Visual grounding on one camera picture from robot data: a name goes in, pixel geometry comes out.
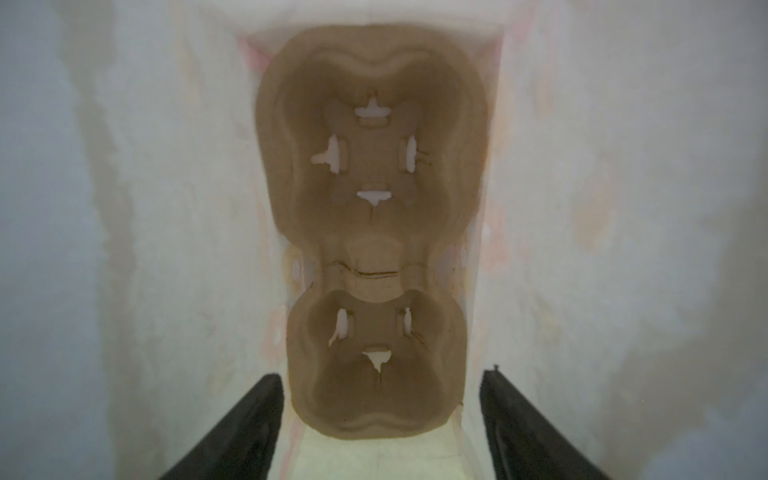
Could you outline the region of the brown pulp cup carrier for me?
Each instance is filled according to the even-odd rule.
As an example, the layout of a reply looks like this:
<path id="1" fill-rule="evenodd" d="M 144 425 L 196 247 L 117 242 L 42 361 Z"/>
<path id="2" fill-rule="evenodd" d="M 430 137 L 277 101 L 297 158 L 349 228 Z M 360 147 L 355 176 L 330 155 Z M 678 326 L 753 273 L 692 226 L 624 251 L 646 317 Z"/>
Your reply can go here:
<path id="1" fill-rule="evenodd" d="M 468 327 L 436 269 L 481 196 L 477 68 L 432 29 L 316 27 L 271 60 L 255 123 L 276 227 L 313 268 L 287 321 L 296 413 L 344 440 L 443 425 Z"/>

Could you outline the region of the painted paper gift bag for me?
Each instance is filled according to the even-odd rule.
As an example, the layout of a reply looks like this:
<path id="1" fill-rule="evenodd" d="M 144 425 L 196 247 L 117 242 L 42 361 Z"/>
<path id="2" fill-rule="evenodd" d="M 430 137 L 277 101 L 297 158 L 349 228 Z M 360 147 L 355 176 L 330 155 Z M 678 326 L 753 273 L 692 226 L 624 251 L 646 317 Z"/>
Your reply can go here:
<path id="1" fill-rule="evenodd" d="M 475 35 L 482 208 L 447 249 L 467 383 L 445 427 L 342 442 L 285 413 L 294 479 L 488 479 L 498 367 L 615 479 L 767 475 L 763 1 L 58 1 L 99 230 L 113 479 L 154 479 L 259 377 L 320 268 L 277 232 L 252 102 L 322 23 Z"/>

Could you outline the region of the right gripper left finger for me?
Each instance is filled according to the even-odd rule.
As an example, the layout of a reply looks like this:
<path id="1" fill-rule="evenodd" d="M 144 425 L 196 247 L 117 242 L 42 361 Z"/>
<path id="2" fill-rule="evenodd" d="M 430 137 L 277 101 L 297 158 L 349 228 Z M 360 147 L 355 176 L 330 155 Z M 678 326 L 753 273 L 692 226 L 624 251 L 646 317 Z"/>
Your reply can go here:
<path id="1" fill-rule="evenodd" d="M 162 477 L 265 480 L 275 454 L 285 396 L 277 373 L 263 376 Z"/>

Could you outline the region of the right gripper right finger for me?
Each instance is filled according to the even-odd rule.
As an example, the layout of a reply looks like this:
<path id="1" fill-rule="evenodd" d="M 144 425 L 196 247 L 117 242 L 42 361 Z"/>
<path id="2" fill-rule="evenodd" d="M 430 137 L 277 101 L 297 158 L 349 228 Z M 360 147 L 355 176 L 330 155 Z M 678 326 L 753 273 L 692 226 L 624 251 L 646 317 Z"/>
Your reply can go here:
<path id="1" fill-rule="evenodd" d="M 498 369 L 483 372 L 479 398 L 497 479 L 608 479 Z"/>

